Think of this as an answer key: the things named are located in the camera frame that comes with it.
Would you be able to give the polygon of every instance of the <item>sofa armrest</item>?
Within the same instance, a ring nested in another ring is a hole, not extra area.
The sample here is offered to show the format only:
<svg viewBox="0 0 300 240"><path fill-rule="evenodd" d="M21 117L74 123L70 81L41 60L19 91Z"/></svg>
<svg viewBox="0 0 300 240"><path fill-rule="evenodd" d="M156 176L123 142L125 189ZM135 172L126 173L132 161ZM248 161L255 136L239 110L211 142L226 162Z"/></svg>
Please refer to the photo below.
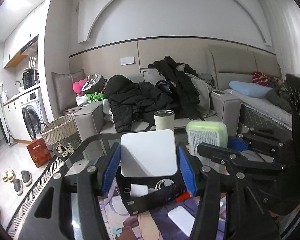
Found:
<svg viewBox="0 0 300 240"><path fill-rule="evenodd" d="M240 116L240 99L231 94L217 96L211 93L211 109L216 111L217 117L226 125L228 135L236 136Z"/></svg>
<svg viewBox="0 0 300 240"><path fill-rule="evenodd" d="M74 114L74 121L82 141L98 134L105 125L102 101L93 102L80 109Z"/></svg>

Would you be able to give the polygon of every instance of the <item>slippers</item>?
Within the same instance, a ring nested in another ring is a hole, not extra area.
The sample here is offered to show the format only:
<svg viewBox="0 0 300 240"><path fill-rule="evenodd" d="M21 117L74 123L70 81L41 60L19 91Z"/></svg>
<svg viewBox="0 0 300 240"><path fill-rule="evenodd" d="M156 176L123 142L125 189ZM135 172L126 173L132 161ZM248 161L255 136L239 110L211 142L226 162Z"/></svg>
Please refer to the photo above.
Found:
<svg viewBox="0 0 300 240"><path fill-rule="evenodd" d="M22 182L20 179L13 179L13 186L14 186L14 191L17 193L17 195L21 195L23 192L22 188Z"/></svg>
<svg viewBox="0 0 300 240"><path fill-rule="evenodd" d="M7 182L9 180L7 171L3 172L3 174L2 174L2 180L4 182Z"/></svg>
<svg viewBox="0 0 300 240"><path fill-rule="evenodd" d="M16 178L16 175L12 169L8 170L7 175L10 182L13 182L13 180Z"/></svg>
<svg viewBox="0 0 300 240"><path fill-rule="evenodd" d="M31 173L29 171L21 171L22 181L28 187L32 183Z"/></svg>

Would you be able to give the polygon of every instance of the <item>wicker basket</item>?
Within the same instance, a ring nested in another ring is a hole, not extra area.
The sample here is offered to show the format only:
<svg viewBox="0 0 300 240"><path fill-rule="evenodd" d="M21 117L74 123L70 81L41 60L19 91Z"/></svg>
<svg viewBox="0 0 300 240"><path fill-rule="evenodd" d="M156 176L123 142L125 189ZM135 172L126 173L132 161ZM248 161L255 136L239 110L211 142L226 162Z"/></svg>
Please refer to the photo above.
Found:
<svg viewBox="0 0 300 240"><path fill-rule="evenodd" d="M81 143L73 114L61 116L49 123L41 133L53 153L65 161Z"/></svg>

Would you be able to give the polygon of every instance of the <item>white card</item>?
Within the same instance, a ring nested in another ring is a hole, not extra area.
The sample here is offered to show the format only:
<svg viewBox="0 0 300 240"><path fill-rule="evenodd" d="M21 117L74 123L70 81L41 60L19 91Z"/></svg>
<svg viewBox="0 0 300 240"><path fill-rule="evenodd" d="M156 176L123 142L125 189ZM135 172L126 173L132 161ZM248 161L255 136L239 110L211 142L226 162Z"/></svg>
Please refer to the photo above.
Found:
<svg viewBox="0 0 300 240"><path fill-rule="evenodd" d="M160 177L177 172L172 130L126 133L121 137L121 174L125 177Z"/></svg>
<svg viewBox="0 0 300 240"><path fill-rule="evenodd" d="M142 197L144 195L148 195L147 185L131 184L130 197Z"/></svg>

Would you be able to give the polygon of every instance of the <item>mattress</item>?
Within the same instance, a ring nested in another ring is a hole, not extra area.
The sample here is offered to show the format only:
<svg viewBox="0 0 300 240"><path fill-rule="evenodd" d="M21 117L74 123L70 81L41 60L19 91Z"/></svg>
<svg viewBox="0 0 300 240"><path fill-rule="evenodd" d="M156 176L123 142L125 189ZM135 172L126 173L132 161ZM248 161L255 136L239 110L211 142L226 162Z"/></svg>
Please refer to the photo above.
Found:
<svg viewBox="0 0 300 240"><path fill-rule="evenodd" d="M235 90L225 92L241 100L240 122L247 127L279 128L292 131L292 114L270 103L264 98L252 98Z"/></svg>

